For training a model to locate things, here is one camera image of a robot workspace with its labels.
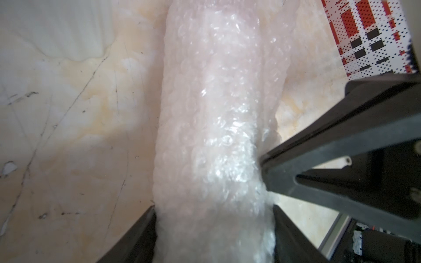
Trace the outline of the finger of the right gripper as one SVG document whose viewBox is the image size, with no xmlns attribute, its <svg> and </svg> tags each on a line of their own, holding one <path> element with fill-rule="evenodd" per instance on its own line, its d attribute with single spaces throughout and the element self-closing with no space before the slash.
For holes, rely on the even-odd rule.
<svg viewBox="0 0 421 263">
<path fill-rule="evenodd" d="M 344 99 L 260 165 L 271 192 L 420 242 L 420 75 L 348 82 Z"/>
</svg>

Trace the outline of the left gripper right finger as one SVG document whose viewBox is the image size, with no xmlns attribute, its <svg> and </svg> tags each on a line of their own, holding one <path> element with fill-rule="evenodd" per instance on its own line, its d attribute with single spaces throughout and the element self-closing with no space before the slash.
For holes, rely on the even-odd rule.
<svg viewBox="0 0 421 263">
<path fill-rule="evenodd" d="M 273 212 L 276 238 L 275 263 L 329 262 L 279 206 L 274 205 Z"/>
</svg>

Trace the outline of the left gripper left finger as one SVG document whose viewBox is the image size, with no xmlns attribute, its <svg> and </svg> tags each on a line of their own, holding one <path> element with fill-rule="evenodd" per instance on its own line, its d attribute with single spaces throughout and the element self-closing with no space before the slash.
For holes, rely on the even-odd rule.
<svg viewBox="0 0 421 263">
<path fill-rule="evenodd" d="M 155 225 L 155 207 L 151 206 L 98 263 L 152 263 Z"/>
</svg>

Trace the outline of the bubble wrap sheet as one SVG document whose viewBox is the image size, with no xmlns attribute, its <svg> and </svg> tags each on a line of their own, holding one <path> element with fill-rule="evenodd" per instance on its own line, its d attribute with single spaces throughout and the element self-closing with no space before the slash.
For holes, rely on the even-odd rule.
<svg viewBox="0 0 421 263">
<path fill-rule="evenodd" d="M 172 1 L 153 171 L 156 263 L 271 263 L 273 203 L 259 157 L 276 112 L 298 1 Z"/>
</svg>

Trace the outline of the small white ribbed vase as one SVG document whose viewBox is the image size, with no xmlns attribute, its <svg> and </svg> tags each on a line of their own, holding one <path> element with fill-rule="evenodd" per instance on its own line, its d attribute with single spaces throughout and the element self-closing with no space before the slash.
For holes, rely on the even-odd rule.
<svg viewBox="0 0 421 263">
<path fill-rule="evenodd" d="M 1 25 L 73 61 L 102 57 L 115 39 L 111 1 L 1 1 Z"/>
</svg>

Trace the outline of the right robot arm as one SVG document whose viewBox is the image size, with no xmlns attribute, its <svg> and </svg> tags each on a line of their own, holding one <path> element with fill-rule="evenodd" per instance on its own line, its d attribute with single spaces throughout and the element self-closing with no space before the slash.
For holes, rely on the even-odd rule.
<svg viewBox="0 0 421 263">
<path fill-rule="evenodd" d="M 269 191 L 350 218 L 327 257 L 275 206 L 277 263 L 420 262 L 419 74 L 348 82 L 338 104 L 259 163 Z"/>
</svg>

